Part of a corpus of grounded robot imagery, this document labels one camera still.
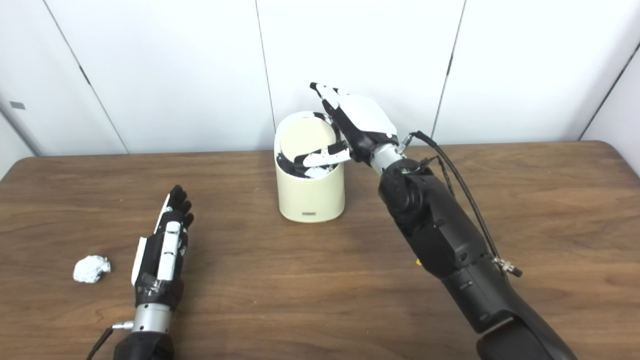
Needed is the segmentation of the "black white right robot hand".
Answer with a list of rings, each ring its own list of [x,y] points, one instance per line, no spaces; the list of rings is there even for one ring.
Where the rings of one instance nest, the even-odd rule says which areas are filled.
[[[400,146],[397,128],[374,100],[317,82],[311,82],[310,88],[320,97],[331,125],[343,139],[295,157],[297,170],[354,160],[382,175],[391,164],[403,158],[397,153]]]

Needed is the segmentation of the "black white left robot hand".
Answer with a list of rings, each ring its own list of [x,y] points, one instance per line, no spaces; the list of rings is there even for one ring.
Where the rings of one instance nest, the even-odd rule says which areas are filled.
[[[185,283],[182,269],[194,221],[192,203],[182,186],[167,194],[152,235],[139,240],[132,268],[135,305],[164,305],[175,310]]]

